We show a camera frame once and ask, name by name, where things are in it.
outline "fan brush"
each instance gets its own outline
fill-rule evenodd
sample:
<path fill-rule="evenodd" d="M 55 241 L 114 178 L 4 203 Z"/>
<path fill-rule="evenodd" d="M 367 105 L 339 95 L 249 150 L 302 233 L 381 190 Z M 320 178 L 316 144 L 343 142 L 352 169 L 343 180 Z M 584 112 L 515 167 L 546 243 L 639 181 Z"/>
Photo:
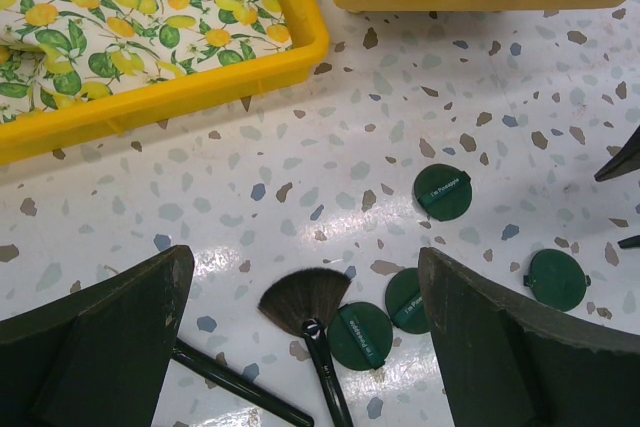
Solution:
<path fill-rule="evenodd" d="M 260 312 L 274 324 L 304 339 L 336 427 L 353 427 L 353 422 L 324 329 L 336 315 L 350 284 L 349 277 L 331 269 L 300 270 L 269 287 L 258 304 Z"/>

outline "makeup brush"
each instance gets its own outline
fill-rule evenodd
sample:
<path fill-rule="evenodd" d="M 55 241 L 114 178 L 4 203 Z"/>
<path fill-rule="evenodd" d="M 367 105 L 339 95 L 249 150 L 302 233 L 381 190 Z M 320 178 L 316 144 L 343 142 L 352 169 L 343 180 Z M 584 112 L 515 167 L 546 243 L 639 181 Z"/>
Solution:
<path fill-rule="evenodd" d="M 313 419 L 234 370 L 199 352 L 180 339 L 173 347 L 173 360 L 232 394 L 248 400 L 296 427 L 313 427 Z"/>
<path fill-rule="evenodd" d="M 331 269 L 300 270 L 269 287 L 258 304 L 274 324 L 304 339 L 336 427 L 353 427 L 353 422 L 324 329 L 336 315 L 349 284 L 349 277 Z"/>

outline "green puff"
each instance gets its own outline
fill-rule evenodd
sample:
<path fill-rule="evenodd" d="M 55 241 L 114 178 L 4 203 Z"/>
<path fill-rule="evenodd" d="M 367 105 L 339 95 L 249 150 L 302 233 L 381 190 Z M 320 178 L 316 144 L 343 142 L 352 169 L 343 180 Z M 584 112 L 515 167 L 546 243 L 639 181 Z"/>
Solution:
<path fill-rule="evenodd" d="M 531 288 L 538 302 L 568 312 L 582 302 L 591 279 L 570 255 L 545 249 L 531 259 L 524 285 Z"/>
<path fill-rule="evenodd" d="M 354 319 L 359 334 L 348 327 Z M 351 370 L 364 371 L 384 364 L 393 343 L 393 327 L 389 317 L 375 305 L 354 302 L 338 310 L 327 330 L 327 338 L 338 362 Z"/>
<path fill-rule="evenodd" d="M 471 205 L 471 178 L 445 164 L 430 165 L 418 174 L 413 193 L 418 204 L 436 220 L 453 220 Z"/>
<path fill-rule="evenodd" d="M 424 310 L 418 269 L 404 269 L 387 285 L 384 303 L 393 324 L 410 334 L 429 332 L 429 320 Z"/>

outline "green leaf pattern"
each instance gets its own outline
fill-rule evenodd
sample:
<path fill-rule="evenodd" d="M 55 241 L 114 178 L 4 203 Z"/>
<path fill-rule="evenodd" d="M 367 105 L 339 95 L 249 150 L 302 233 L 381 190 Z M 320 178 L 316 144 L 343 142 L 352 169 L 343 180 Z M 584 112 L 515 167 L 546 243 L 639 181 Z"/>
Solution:
<path fill-rule="evenodd" d="M 0 124 L 289 50 L 278 0 L 0 0 Z"/>

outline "terrazzo floor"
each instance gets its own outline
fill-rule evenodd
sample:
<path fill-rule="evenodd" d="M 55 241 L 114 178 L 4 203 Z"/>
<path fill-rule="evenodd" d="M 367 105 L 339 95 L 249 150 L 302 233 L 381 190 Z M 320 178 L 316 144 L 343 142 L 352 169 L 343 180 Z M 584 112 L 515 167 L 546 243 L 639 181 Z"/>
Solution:
<path fill-rule="evenodd" d="M 302 85 L 0 166 L 0 319 L 174 244 L 197 258 L 180 335 L 330 425 L 300 342 L 256 310 L 281 275 L 353 276 L 383 307 L 434 245 L 530 295 L 543 247 L 593 284 L 571 315 L 640 333 L 638 175 L 593 174 L 640 122 L 640 0 L 576 12 L 353 16 L 321 0 L 331 53 Z M 461 218 L 430 221 L 415 176 L 468 172 Z M 337 366 L 354 422 L 453 425 L 429 335 L 394 331 L 381 373 Z M 284 425 L 172 363 L 154 427 Z"/>

